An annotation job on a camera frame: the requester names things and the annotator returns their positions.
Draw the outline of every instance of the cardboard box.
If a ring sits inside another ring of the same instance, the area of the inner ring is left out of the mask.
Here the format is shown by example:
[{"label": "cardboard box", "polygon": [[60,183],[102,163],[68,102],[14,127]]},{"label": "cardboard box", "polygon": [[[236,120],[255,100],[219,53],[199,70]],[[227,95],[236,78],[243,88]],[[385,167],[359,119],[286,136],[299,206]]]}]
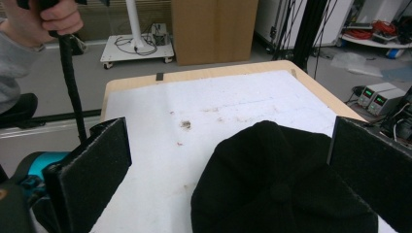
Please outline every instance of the cardboard box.
[{"label": "cardboard box", "polygon": [[172,0],[179,65],[249,60],[258,0]]}]

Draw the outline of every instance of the wheeled base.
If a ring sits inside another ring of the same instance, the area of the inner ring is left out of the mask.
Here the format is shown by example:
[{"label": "wheeled base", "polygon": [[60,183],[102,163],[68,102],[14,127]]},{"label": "wheeled base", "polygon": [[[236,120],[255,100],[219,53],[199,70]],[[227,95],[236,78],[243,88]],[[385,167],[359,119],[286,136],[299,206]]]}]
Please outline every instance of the wheeled base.
[{"label": "wheeled base", "polygon": [[[142,34],[142,38],[150,38],[154,41],[151,33]],[[163,46],[151,46],[145,43],[142,48],[135,50],[130,44],[132,35],[117,35],[109,37],[106,48],[100,58],[104,69],[108,70],[113,67],[114,62],[124,60],[164,58],[164,63],[173,61],[175,55],[171,43]]]}]

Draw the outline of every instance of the floor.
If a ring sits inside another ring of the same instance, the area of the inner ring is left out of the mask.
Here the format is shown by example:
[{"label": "floor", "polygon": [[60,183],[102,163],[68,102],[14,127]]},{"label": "floor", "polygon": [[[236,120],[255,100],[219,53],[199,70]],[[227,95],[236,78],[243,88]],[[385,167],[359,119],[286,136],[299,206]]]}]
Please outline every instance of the floor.
[{"label": "floor", "polygon": [[[77,86],[82,98],[84,111],[101,108],[106,83],[116,79],[153,75],[158,72],[169,73],[184,70],[204,69],[271,60],[265,47],[254,41],[251,58],[244,62],[231,62],[209,65],[178,66],[175,61],[164,64],[162,59],[133,60],[115,63],[105,70],[100,56],[105,42],[96,41],[88,44],[83,55],[74,56],[73,63]],[[308,74],[342,101],[347,101],[352,94],[352,87],[373,83],[390,82],[407,90],[412,84],[411,77],[386,77],[385,79],[362,74],[354,74],[345,69],[331,66],[332,57],[339,53],[355,52],[366,59],[366,64],[381,71],[411,67],[412,58],[409,51],[398,59],[388,59],[386,51],[367,48],[354,44],[344,48],[324,48],[319,59],[310,56]],[[33,92],[39,98],[35,117],[71,113],[72,107],[67,95],[59,61],[59,50],[50,45],[46,55],[33,66],[31,74],[18,80],[22,92]],[[86,118],[86,127],[99,122],[98,116]],[[10,176],[18,163],[35,151],[70,151],[79,144],[76,123],[65,120],[48,123],[46,126],[32,130],[17,128],[0,130],[0,163]]]}]

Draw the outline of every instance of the white electronic device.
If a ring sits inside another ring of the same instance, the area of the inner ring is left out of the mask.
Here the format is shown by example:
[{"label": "white electronic device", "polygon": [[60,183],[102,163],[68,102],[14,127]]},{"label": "white electronic device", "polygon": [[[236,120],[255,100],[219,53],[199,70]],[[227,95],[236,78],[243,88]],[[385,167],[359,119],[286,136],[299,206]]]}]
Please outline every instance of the white electronic device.
[{"label": "white electronic device", "polygon": [[358,104],[367,109],[372,100],[375,99],[379,92],[396,89],[396,86],[390,83],[378,83],[373,85],[367,85],[358,99]]},{"label": "white electronic device", "polygon": [[405,94],[406,92],[399,88],[379,92],[370,103],[367,111],[375,116],[385,115],[397,105]]}]

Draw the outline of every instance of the black cap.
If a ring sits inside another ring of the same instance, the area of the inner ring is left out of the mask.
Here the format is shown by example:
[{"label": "black cap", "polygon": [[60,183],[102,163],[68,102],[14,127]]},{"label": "black cap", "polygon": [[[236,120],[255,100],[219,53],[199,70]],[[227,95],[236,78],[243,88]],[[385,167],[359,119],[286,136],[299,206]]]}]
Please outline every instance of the black cap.
[{"label": "black cap", "polygon": [[191,197],[193,232],[377,232],[377,216],[326,164],[329,144],[271,121],[222,141]]}]

